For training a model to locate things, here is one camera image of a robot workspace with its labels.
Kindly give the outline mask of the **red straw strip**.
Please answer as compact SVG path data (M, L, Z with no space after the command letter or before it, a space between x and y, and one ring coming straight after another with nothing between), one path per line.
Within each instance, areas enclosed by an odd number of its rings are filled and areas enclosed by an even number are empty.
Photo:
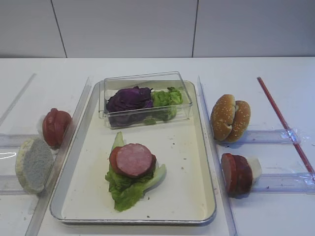
M312 165L310 164L306 154L304 153L304 151L302 150L300 144L298 143L297 139L296 139L296 135L293 134L292 129L289 127L289 125L287 124L285 118L283 117L280 109L278 108L276 102L274 101L273 97L271 96L268 88L266 87L263 79L261 77L257 77L257 80L261 86L261 88L263 89L266 97L268 98L272 108L274 109L276 115L278 116L283 128L286 130L289 138L291 139L297 153L299 154L303 164L305 165L307 171L314 177L315 176L315 171L312 167Z

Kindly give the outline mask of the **green lettuce in box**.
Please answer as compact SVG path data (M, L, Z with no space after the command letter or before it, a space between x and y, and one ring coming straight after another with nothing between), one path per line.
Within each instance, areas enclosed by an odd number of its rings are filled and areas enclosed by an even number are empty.
M155 124L157 120L166 122L176 116L177 108L175 106L183 103L182 94L174 87L167 89L168 91L160 90L151 93L153 107L159 107L159 109L150 113L148 124Z

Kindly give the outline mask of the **white metal tray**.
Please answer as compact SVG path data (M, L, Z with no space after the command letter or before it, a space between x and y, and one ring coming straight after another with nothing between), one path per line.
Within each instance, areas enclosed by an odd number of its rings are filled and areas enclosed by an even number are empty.
M199 110L184 121L122 129L125 143L145 145L166 175L132 208L118 212L105 175L117 130L98 115L103 83L94 86L50 203L65 224L199 225L210 222L216 200Z

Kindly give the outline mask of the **clear rail under bun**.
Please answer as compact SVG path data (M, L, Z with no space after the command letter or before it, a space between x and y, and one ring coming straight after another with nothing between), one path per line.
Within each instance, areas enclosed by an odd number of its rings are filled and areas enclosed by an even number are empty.
M247 130L243 136L235 141L216 141L220 145L244 144L300 144L301 140L292 130Z

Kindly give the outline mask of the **clear plastic box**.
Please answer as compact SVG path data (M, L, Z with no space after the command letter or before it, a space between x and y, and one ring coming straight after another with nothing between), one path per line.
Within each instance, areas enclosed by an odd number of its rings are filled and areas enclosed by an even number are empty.
M103 118L107 127L111 129L125 128L140 125L153 125L148 124L147 121L151 116L150 113L157 108L146 108L120 112L108 112L106 105L108 100L116 94L120 89L128 89L138 86L139 88L150 88L151 93L154 91L168 91L168 87L174 87L182 94L183 103L176 105L176 116L166 122L185 120L189 118L190 110L192 107L192 100L188 93L185 81L182 79L178 71L112 77L105 78L99 84L99 117Z

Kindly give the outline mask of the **green lettuce leaf on tray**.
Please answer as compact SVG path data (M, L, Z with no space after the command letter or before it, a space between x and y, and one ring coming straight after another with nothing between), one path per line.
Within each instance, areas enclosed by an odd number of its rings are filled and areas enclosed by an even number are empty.
M112 150L115 147L125 145L122 132L118 132L112 145ZM124 211L133 207L144 196L146 190L161 182L165 174L165 164L158 166L157 161L153 172L140 178L129 178L117 174L109 164L109 171L105 179L109 182L109 192L115 202L114 209Z

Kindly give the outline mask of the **dark meat patty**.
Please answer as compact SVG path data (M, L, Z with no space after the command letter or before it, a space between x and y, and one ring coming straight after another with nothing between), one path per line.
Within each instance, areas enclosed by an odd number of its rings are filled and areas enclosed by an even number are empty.
M226 183L226 190L229 195L234 195L237 184L237 168L234 157L230 153L221 156L221 166Z
M252 169L245 157L234 155L233 158L237 170L237 181L234 195L247 194L250 192L252 187Z

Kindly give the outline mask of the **clear rail of tray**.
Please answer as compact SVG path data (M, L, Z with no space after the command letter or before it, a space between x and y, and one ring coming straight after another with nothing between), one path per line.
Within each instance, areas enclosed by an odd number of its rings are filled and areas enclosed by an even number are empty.
M231 206L230 206L230 200L228 198L226 189L225 189L225 182L224 182L224 177L223 173L221 170L221 163L219 160L219 154L218 154L218 149L216 146L215 139L213 137L213 132L212 132L212 127L211 127L211 122L210 122L210 117L207 109L207 104L206 104L206 99L205 99L205 94L204 94L204 89L200 80L200 76L197 77L197 88L200 96L200 103L201 103L201 108L202 108L202 113L204 116L205 120L205 126L207 130L207 135L208 135L208 140L210 143L210 148L211 148L211 153L213 157L213 162L214 162L214 167L215 167L215 174L217 178L217 182L219 185L219 192L223 204L223 209L225 213L225 218L227 222L227 227L229 231L230 236L237 236L237 229L236 225L234 222Z
M69 125L63 139L63 143L59 148L56 155L54 164L50 170L49 176L47 178L44 190L38 195L37 206L34 210L32 218L30 220L29 226L26 230L25 236L36 236L38 235L40 226L42 224L43 218L45 216L47 207L49 205L51 196L53 194L56 182L59 178L60 171L63 167L64 160L66 158L67 152L70 149L71 141L74 137L78 123L80 122L81 114L84 110L86 101L88 99L90 90L92 87L91 79L88 78L85 82L85 86L82 90L81 96L79 98L78 104L74 111L72 122Z

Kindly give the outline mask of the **sesame bun half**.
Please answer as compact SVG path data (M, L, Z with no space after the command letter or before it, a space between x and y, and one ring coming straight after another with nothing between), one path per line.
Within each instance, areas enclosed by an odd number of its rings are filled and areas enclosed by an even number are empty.
M246 101L237 100L232 130L224 141L232 143L239 140L246 131L250 118L251 108L249 104Z
M232 94L224 94L215 103L210 121L216 140L223 141L231 133L235 109L236 102Z

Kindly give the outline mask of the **clear rail left of tray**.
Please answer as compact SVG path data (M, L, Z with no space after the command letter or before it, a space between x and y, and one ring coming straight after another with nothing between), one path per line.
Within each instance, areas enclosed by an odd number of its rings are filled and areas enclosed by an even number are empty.
M81 114L84 110L86 101L88 99L90 90L92 87L91 79L88 78L85 82L85 86L82 90L81 96L79 98L78 104L74 111L72 122L69 125L63 139L63 143L59 148L56 155L54 164L50 170L49 176L47 178L44 190L38 195L37 206L34 210L32 218L30 220L29 226L26 230L25 236L36 236L38 235L40 226L42 224L43 218L45 216L47 207L49 205L51 196L53 194L56 182L59 178L60 171L63 167L64 160L66 158L67 152L70 149L71 141L74 137L78 123L80 122Z

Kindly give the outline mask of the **clear rail under tomato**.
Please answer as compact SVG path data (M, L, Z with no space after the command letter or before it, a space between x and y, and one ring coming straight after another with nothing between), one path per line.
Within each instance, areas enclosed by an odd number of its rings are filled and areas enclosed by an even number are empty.
M36 134L1 134L0 148L16 148L19 147L24 141L35 138L40 138L40 136Z

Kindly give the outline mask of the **clear rail under bread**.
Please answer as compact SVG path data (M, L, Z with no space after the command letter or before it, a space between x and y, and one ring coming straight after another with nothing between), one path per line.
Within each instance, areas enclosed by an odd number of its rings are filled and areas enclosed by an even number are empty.
M25 195L28 194L20 185L15 175L4 175L0 177L1 195Z

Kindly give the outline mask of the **front dark meat patty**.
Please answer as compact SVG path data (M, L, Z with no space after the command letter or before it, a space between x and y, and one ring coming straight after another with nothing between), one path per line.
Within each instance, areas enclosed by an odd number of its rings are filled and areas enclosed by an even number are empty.
M221 156L221 166L226 183L226 190L229 195L234 195L237 184L237 168L234 157L230 153Z

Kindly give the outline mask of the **purple cabbage leaf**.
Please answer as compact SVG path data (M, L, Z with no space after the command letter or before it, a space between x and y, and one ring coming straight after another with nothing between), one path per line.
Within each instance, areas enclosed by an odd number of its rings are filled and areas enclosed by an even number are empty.
M151 89L138 86L120 89L108 100L106 105L107 111L111 113L152 107Z

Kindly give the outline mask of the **right sesame bun half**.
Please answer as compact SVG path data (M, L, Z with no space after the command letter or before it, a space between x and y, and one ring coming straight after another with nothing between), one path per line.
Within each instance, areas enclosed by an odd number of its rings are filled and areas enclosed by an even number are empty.
M232 143L239 140L246 131L250 118L251 108L249 104L246 101L237 100L232 130L224 141Z

